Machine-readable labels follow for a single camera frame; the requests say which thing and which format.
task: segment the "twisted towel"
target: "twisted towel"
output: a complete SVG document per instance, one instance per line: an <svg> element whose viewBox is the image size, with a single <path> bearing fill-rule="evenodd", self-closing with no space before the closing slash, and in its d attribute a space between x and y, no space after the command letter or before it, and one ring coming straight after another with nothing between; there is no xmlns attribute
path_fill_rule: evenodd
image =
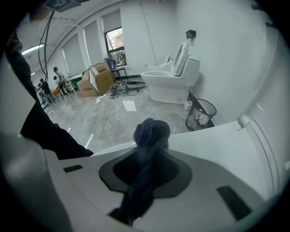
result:
<svg viewBox="0 0 290 232"><path fill-rule="evenodd" d="M168 146L169 135L170 128L164 121L148 118L137 126L133 138L137 144L139 172L124 195L121 207L113 210L110 216L132 225L151 206L156 187L154 154Z"/></svg>

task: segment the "toilet base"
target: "toilet base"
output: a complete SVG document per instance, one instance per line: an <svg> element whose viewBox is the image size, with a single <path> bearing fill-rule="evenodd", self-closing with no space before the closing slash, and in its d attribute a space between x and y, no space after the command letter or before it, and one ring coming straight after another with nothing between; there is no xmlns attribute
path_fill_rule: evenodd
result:
<svg viewBox="0 0 290 232"><path fill-rule="evenodd" d="M156 102L184 104L189 96L189 91L149 86L149 94L150 98Z"/></svg>

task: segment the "wall-mounted black box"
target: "wall-mounted black box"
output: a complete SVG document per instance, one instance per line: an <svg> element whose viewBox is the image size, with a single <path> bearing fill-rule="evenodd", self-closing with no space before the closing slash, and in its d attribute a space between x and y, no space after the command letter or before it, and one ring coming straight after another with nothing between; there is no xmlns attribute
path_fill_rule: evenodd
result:
<svg viewBox="0 0 290 232"><path fill-rule="evenodd" d="M194 31L194 30L188 30L187 32L186 32L186 38L188 39L188 38L195 38L196 37L196 31Z"/></svg>

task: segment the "floor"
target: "floor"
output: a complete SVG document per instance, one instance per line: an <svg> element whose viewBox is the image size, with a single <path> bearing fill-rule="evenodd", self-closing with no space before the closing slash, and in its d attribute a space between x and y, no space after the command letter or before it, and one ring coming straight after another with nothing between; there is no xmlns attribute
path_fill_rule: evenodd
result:
<svg viewBox="0 0 290 232"><path fill-rule="evenodd" d="M188 132L185 120L189 111L183 105L156 102L150 99L149 89L140 89L135 96L109 98L110 93L97 103L97 97L71 94L57 105L44 110L53 123L68 130L81 145L94 153L102 149L133 141L138 124L147 118L163 120L171 134ZM123 101L134 101L136 111L126 111Z"/></svg>

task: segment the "ceiling light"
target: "ceiling light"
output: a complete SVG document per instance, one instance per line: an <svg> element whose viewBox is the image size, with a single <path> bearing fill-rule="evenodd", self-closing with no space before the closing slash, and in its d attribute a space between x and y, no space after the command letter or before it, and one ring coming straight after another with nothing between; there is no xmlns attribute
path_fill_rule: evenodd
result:
<svg viewBox="0 0 290 232"><path fill-rule="evenodd" d="M37 46L35 46L35 47L33 47L33 48L29 48L29 49L25 50L25 51L22 52L21 54L22 54L22 55L25 55L26 53L30 53L30 52L32 52L32 51L34 51L34 50L36 50L36 49L42 48L43 46L44 46L44 44L42 43L41 45L37 45Z"/></svg>

